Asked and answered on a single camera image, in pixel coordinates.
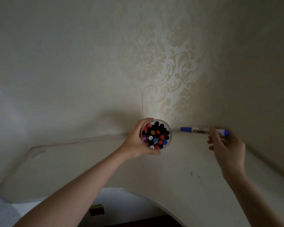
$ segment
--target person's left arm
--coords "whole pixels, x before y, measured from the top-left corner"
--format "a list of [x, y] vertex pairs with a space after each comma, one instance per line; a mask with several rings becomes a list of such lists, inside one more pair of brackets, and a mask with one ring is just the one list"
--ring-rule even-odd
[[125, 160], [142, 154], [161, 154], [159, 150], [147, 148], [139, 137], [142, 126], [152, 119], [140, 120], [117, 150], [34, 207], [14, 227], [78, 226], [101, 189]]

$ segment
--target person's left hand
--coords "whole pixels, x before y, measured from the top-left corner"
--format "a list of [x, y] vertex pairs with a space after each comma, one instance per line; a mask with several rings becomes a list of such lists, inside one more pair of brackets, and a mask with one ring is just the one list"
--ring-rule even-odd
[[116, 152], [122, 153], [126, 159], [135, 158], [143, 154], [160, 155], [161, 152], [159, 150], [146, 147], [139, 137], [143, 125], [150, 120], [153, 120], [153, 118], [140, 120]]

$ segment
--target whiteboard marker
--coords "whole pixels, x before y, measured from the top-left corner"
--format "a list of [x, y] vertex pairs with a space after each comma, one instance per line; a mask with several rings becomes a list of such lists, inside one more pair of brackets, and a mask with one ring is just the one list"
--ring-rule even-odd
[[[190, 133], [202, 133], [202, 134], [209, 134], [209, 129], [208, 128], [197, 128], [197, 127], [181, 127], [180, 131], [185, 131], [185, 132], [190, 132]], [[229, 130], [224, 130], [224, 129], [217, 129], [218, 133], [223, 136], [227, 137], [229, 136]]]

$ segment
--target cup of markers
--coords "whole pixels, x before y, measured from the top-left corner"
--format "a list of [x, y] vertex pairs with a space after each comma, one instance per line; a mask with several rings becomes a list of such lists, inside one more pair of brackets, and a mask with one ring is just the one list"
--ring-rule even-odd
[[172, 138], [172, 131], [167, 122], [154, 119], [142, 127], [140, 138], [145, 146], [151, 149], [166, 148]]

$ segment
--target person's right arm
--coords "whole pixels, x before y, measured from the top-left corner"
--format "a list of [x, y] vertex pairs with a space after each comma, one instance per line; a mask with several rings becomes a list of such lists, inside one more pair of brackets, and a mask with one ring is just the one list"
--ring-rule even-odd
[[214, 151], [222, 174], [233, 190], [252, 227], [282, 227], [284, 222], [273, 211], [261, 194], [251, 184], [244, 170], [245, 144], [230, 131], [230, 136], [221, 138], [216, 129], [210, 130], [209, 147]]

